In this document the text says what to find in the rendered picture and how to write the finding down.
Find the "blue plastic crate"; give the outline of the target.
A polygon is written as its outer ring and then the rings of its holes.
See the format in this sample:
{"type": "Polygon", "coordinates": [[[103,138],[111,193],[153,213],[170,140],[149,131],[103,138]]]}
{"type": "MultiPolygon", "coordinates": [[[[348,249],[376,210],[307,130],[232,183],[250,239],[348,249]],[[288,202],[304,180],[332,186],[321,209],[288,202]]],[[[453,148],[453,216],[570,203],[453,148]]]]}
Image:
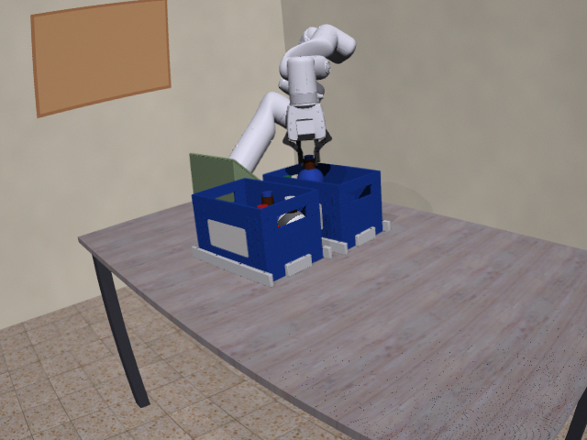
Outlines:
{"type": "Polygon", "coordinates": [[[286,276],[291,261],[307,254],[312,263],[323,258],[316,189],[240,179],[205,190],[194,220],[199,248],[271,273],[273,281],[286,276]],[[264,191],[272,191],[274,204],[260,209],[264,191]],[[235,202],[215,199],[229,193],[235,202]],[[295,197],[284,201],[286,196],[295,197]],[[277,216],[296,209],[305,217],[278,227],[277,216]]]}
{"type": "Polygon", "coordinates": [[[348,243],[348,249],[356,246],[357,234],[371,227],[375,227],[375,235],[382,232],[380,170],[326,163],[318,163],[316,168],[325,182],[283,177],[299,174],[304,169],[301,164],[278,170],[271,182],[319,190],[322,237],[348,243]]]}

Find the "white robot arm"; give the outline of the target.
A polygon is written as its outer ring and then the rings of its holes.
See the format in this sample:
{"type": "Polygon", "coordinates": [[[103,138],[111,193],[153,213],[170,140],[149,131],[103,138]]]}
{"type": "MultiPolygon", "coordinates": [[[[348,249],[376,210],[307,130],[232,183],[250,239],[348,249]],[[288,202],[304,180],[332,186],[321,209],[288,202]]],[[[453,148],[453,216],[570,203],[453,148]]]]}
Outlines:
{"type": "MultiPolygon", "coordinates": [[[[320,103],[324,99],[325,89],[316,80],[325,79],[329,75],[330,63],[327,59],[340,64],[355,49],[355,39],[336,27],[309,27],[299,45],[289,49],[280,63],[282,78],[279,88],[290,95],[290,99],[280,93],[266,93],[228,158],[235,159],[253,173],[275,136],[274,122],[287,129],[287,105],[320,103]]],[[[298,140],[316,138],[313,118],[297,119],[296,129],[298,140]]]]}

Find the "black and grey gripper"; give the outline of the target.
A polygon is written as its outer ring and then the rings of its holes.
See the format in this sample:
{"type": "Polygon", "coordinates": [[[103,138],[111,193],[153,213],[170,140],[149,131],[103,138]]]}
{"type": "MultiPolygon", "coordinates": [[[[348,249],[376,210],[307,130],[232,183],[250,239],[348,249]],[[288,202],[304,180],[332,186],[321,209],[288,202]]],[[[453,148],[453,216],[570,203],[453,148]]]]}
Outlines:
{"type": "Polygon", "coordinates": [[[320,162],[319,150],[330,140],[332,137],[326,130],[325,118],[321,103],[311,104],[289,104],[287,105],[287,132],[282,141],[283,144],[292,147],[298,154],[298,163],[301,163],[301,167],[304,166],[304,156],[301,149],[301,141],[314,140],[315,142],[315,165],[318,166],[317,162],[320,162]],[[301,139],[298,140],[296,120],[297,119],[311,119],[313,118],[316,138],[301,139]],[[291,123],[291,124],[290,124],[291,123]],[[323,139],[322,139],[323,138],[323,139]],[[290,141],[290,140],[291,141],[290,141]],[[322,139],[319,142],[319,139],[322,139]],[[296,141],[296,144],[292,141],[296,141]]]}

